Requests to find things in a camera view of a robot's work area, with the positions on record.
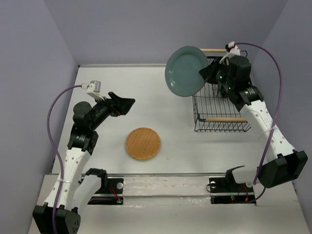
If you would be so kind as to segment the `teal plate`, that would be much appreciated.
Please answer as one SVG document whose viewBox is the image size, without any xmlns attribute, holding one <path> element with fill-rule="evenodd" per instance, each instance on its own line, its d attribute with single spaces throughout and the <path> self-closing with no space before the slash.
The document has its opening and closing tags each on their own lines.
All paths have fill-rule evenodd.
<svg viewBox="0 0 312 234">
<path fill-rule="evenodd" d="M 180 97 L 190 97 L 205 85 L 199 73 L 209 65 L 205 54 L 194 46 L 184 46 L 176 50 L 165 67 L 165 81 L 169 90 Z"/>
</svg>

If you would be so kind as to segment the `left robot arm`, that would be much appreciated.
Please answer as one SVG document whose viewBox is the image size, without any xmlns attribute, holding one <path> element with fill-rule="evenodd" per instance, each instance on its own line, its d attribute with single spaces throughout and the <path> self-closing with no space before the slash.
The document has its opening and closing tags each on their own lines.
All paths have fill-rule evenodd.
<svg viewBox="0 0 312 234">
<path fill-rule="evenodd" d="M 107 172 L 90 168 L 82 170 L 90 159 L 98 140 L 96 128 L 109 116 L 126 115 L 135 99 L 122 98 L 113 92 L 109 97 L 91 96 L 96 104 L 82 101 L 73 107 L 73 127 L 60 174 L 43 205 L 35 206 L 33 218 L 41 234 L 76 234 L 81 214 L 92 196 L 108 187 Z"/>
</svg>

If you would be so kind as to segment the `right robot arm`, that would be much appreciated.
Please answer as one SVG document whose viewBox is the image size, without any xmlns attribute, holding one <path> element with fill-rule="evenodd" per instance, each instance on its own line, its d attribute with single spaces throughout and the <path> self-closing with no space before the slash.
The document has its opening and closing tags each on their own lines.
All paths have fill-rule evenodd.
<svg viewBox="0 0 312 234">
<path fill-rule="evenodd" d="M 252 65 L 244 56 L 214 60 L 201 69 L 204 81 L 217 85 L 217 92 L 227 98 L 249 123 L 258 142 L 264 147 L 259 166 L 248 173 L 230 175 L 224 179 L 229 191 L 236 191 L 242 183 L 261 183 L 265 188 L 296 180 L 308 156 L 297 151 L 279 130 L 276 119 L 267 109 L 260 90 L 251 82 Z"/>
</svg>

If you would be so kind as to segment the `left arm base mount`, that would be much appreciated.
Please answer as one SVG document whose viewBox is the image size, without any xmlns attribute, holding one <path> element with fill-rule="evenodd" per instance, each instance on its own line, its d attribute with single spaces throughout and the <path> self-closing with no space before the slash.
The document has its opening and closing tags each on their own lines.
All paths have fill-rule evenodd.
<svg viewBox="0 0 312 234">
<path fill-rule="evenodd" d="M 91 197 L 88 205 L 123 205 L 123 178 L 109 178 L 107 186 L 101 186 Z"/>
</svg>

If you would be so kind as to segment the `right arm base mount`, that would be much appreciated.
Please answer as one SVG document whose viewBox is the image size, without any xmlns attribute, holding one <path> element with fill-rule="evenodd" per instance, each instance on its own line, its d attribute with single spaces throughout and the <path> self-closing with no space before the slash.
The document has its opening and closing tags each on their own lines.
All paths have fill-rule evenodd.
<svg viewBox="0 0 312 234">
<path fill-rule="evenodd" d="M 211 195 L 212 204 L 255 204 L 253 187 L 247 187 L 244 183 L 236 183 L 234 180 L 233 170 L 241 167 L 243 166 L 228 169 L 224 177 L 209 178 L 206 190 Z"/>
</svg>

